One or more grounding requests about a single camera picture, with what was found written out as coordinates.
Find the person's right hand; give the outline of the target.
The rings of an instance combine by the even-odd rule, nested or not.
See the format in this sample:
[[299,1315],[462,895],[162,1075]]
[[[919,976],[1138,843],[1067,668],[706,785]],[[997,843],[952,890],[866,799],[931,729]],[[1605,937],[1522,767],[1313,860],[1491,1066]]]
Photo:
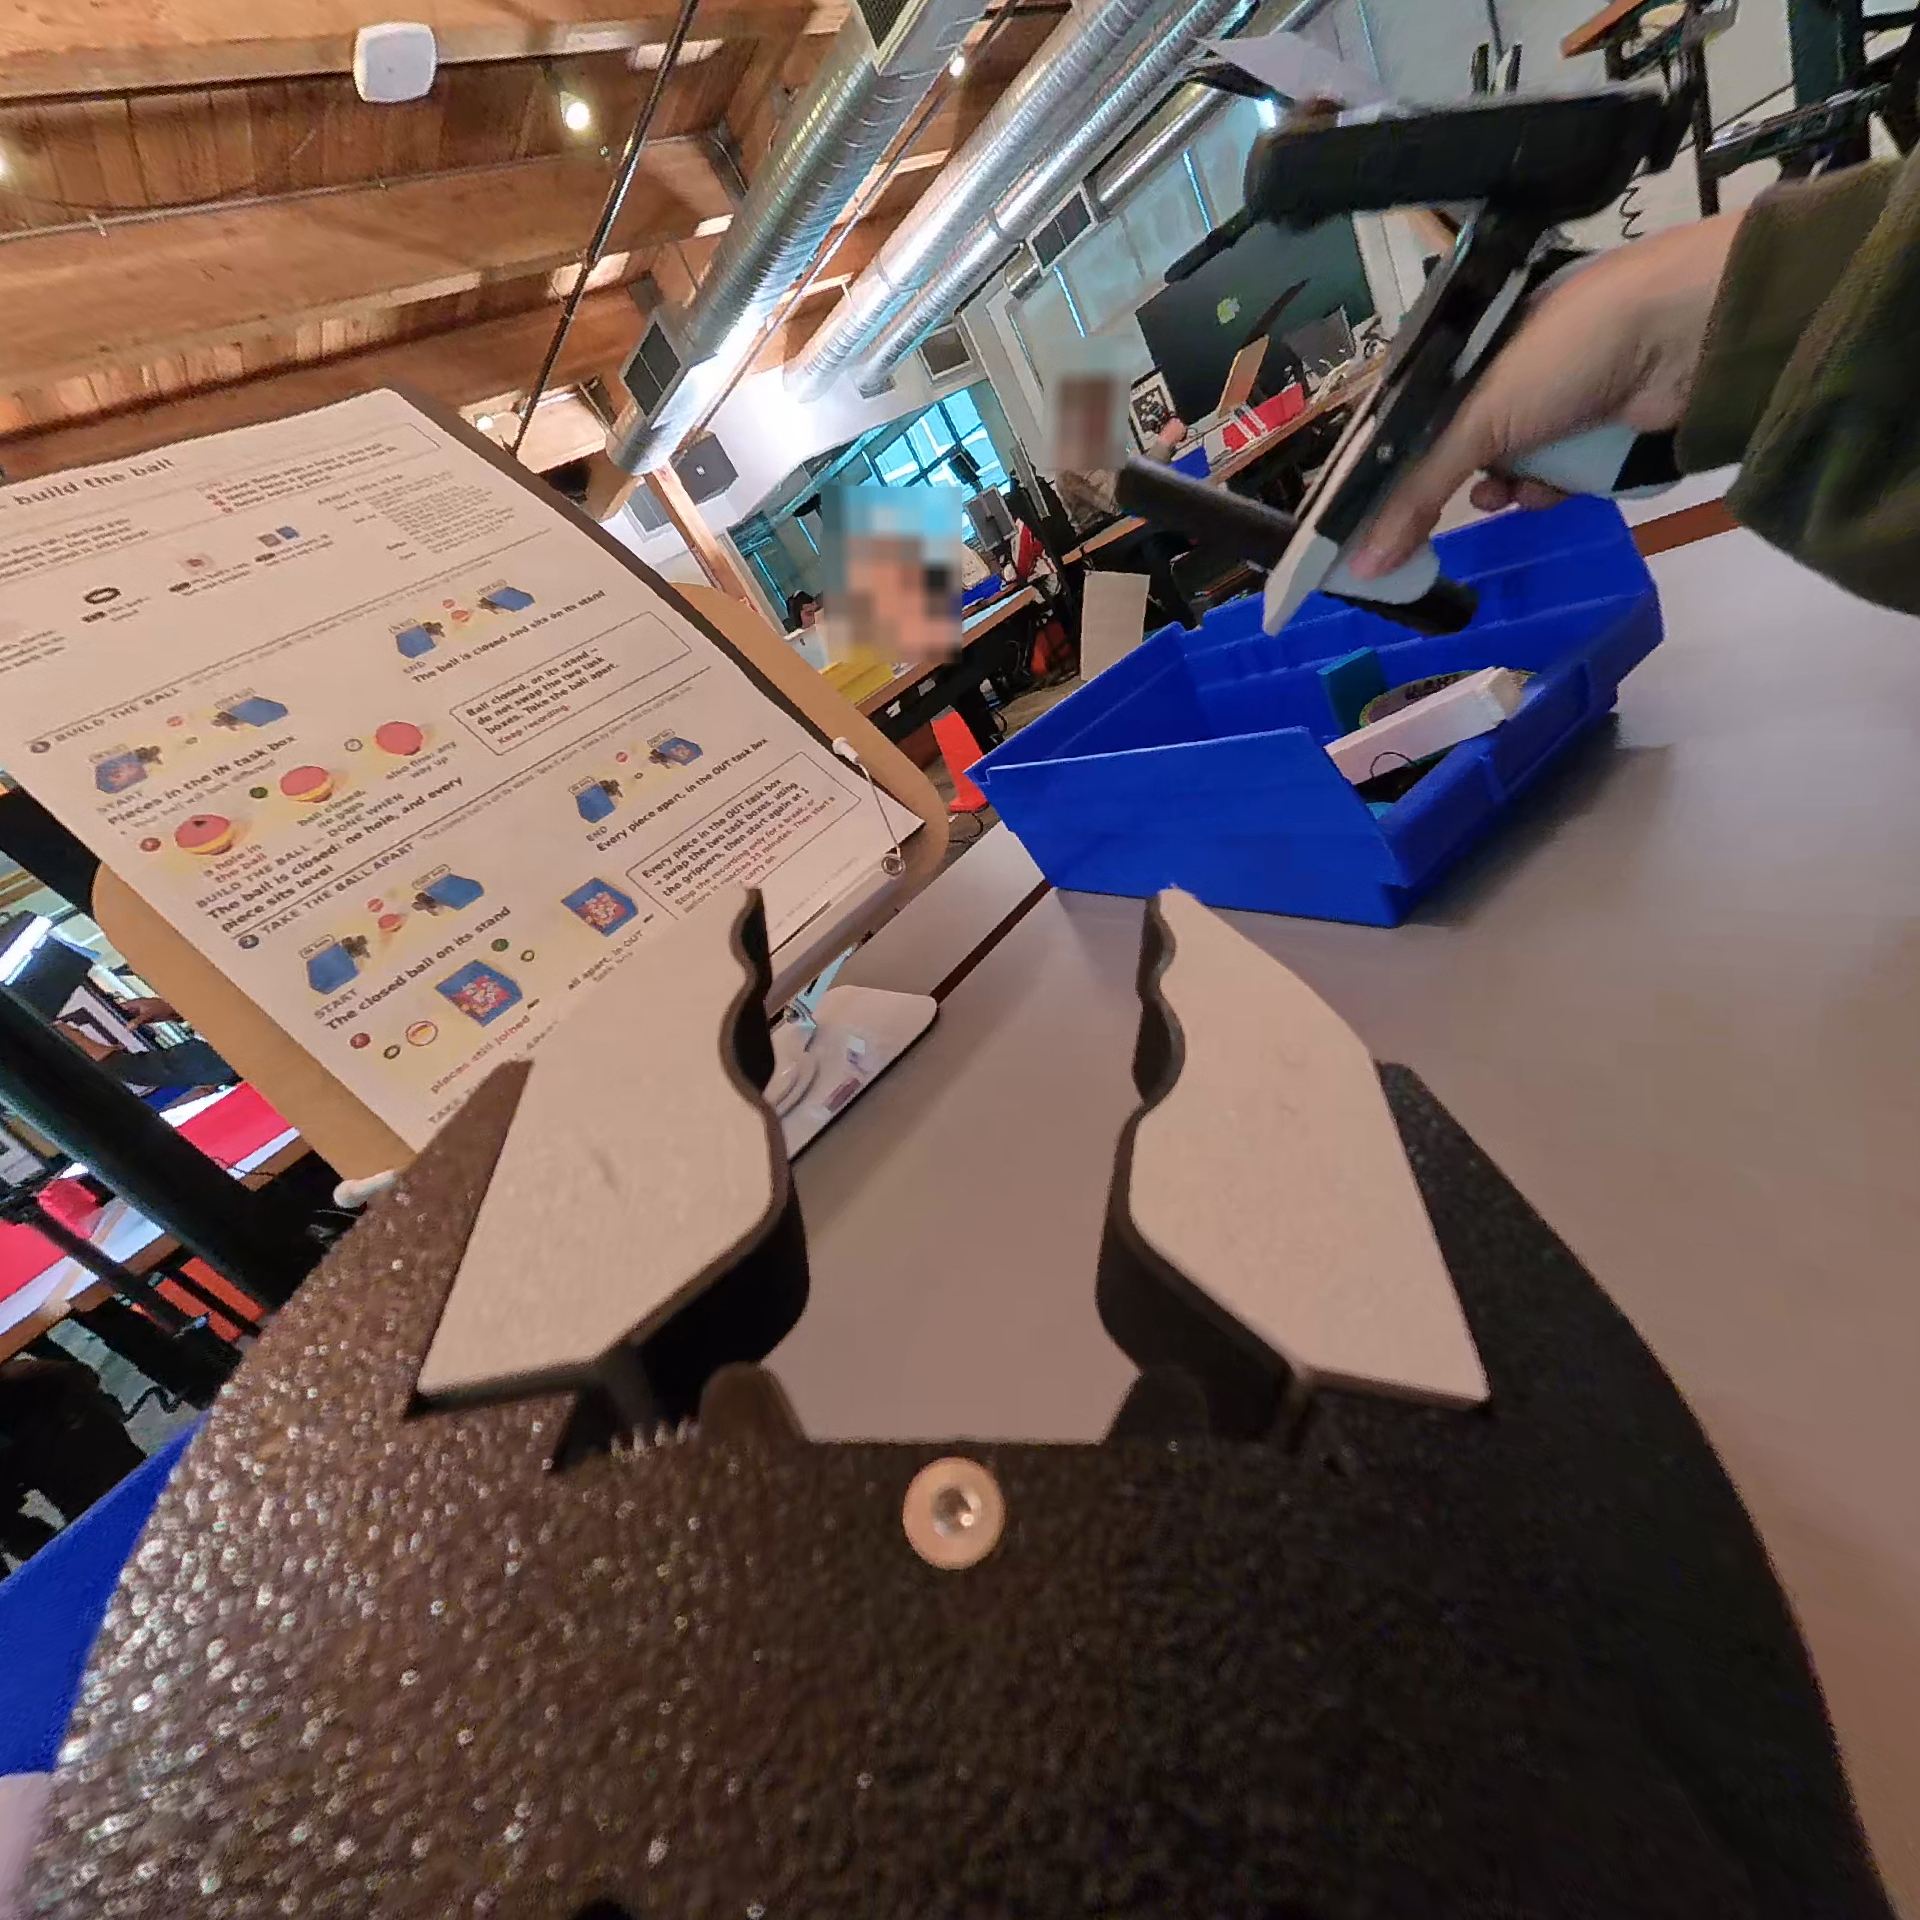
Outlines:
[[1597,257],[1541,294],[1446,430],[1403,473],[1346,567],[1374,580],[1424,547],[1455,494],[1478,513],[1537,510],[1558,494],[1519,473],[1537,448],[1597,425],[1673,433],[1743,216],[1725,211]]

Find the instruction sheet on board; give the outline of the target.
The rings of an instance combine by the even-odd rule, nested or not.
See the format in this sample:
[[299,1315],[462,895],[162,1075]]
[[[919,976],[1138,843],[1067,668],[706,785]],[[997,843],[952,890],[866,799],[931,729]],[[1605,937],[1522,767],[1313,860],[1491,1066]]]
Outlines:
[[[896,873],[873,871],[851,882],[839,903],[815,912],[773,950],[773,983],[763,996],[770,1017],[938,875],[949,851],[949,825],[944,803],[934,795],[929,780],[839,688],[809,668],[763,616],[710,585],[670,584],[584,510],[563,502],[541,476],[525,472],[443,403],[406,386],[381,390],[377,395],[403,401],[446,440],[488,463],[534,503],[593,539],[656,600],[678,610],[697,634],[728,657],[759,687],[767,705],[793,714],[821,740],[845,740],[857,756],[855,776],[873,777],[870,785],[855,785],[862,799],[880,794],[910,815],[914,830],[899,838]],[[105,858],[90,882],[88,908],[134,972],[153,979],[165,996],[183,1007],[183,1016],[323,1163],[347,1178],[368,1178],[386,1169],[406,1169],[417,1154],[416,1144],[406,1144],[377,1118],[335,1072],[317,1063],[285,1026],[230,983]]]

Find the printed instruction sheet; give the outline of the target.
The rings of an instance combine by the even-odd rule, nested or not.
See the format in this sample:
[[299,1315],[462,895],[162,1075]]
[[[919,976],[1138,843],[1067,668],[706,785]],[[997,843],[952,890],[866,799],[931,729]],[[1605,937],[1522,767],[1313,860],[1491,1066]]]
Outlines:
[[406,1144],[642,940],[910,815],[377,391],[3,482],[3,776]]

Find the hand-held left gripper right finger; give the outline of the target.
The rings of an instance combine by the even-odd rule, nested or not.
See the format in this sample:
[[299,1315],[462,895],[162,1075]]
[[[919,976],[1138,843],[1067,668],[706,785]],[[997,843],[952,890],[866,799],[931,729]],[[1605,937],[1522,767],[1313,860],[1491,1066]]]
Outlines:
[[1194,897],[1144,905],[1136,1110],[1119,1128],[1096,1318],[1206,1412],[1320,1393],[1490,1399],[1369,1047]]

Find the white flat box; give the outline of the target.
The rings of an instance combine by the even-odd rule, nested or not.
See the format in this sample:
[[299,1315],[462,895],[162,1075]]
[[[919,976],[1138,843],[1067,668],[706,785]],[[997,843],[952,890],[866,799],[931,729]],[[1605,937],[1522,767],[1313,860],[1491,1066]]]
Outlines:
[[1325,753],[1351,785],[1369,785],[1497,732],[1522,707],[1530,682],[1527,670],[1502,665],[1408,682],[1374,697],[1360,724]]

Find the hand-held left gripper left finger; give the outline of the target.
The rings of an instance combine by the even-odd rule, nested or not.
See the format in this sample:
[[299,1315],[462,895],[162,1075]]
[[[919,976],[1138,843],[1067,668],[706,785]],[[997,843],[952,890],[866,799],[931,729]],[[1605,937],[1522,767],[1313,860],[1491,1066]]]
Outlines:
[[417,1399],[545,1393],[694,1410],[809,1297],[799,1203],[765,1099],[761,891],[642,940],[534,1047],[432,1336]]

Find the black monitor screen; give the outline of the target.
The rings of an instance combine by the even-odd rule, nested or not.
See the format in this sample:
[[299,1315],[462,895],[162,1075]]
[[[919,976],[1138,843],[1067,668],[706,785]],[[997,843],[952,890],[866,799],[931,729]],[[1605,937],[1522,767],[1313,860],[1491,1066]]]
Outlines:
[[1263,347],[1253,386],[1263,401],[1294,377],[1344,364],[1352,326],[1375,314],[1346,216],[1305,231],[1249,224],[1230,246],[1199,248],[1181,263],[1136,321],[1171,411],[1187,425],[1215,411],[1240,350]]

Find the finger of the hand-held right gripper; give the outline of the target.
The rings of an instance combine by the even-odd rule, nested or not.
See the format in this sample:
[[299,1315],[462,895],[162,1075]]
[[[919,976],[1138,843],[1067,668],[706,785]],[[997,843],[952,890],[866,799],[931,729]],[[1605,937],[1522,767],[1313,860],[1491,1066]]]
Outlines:
[[1445,347],[1424,345],[1393,376],[1379,376],[1303,502],[1294,537],[1263,580],[1263,635],[1277,635],[1317,593],[1418,635],[1445,631],[1445,580],[1427,544],[1375,580],[1352,576],[1369,527],[1439,430]]

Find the person's right forearm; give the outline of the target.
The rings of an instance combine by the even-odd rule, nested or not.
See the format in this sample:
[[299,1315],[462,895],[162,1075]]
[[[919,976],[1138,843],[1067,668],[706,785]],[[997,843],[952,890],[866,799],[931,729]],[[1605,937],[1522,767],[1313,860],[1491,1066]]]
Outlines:
[[1777,184],[1738,222],[1675,434],[1730,514],[1853,596],[1917,614],[1917,155]]

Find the blue plastic bin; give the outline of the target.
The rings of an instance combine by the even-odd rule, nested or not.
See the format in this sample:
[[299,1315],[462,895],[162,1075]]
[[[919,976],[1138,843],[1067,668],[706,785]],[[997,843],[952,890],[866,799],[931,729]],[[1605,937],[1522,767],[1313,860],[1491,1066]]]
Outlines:
[[[1658,593],[1608,498],[1509,513],[1437,542],[1478,594],[1464,631],[1421,639],[1313,594],[1277,635],[1242,594],[1199,630],[1165,626],[973,770],[998,819],[1065,891],[1391,929],[1613,711],[1661,640]],[[1391,800],[1333,767],[1317,665],[1375,650],[1384,690],[1490,665],[1533,674],[1491,735]]]
[[1,1582],[1,1775],[51,1771],[88,1654],[154,1502],[199,1430],[65,1526]]

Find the silver ceiling duct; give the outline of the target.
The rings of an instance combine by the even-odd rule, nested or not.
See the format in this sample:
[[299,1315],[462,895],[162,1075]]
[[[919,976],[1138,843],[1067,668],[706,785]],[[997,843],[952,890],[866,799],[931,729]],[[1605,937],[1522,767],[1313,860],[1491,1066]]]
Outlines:
[[1257,2],[1073,4],[783,367],[799,401],[877,395],[919,347]]
[[843,27],[789,105],[694,294],[659,302],[678,334],[682,382],[656,422],[627,403],[608,434],[608,459],[647,473],[672,458],[778,300],[799,281],[833,220],[926,104],[983,15],[979,2],[849,4]]

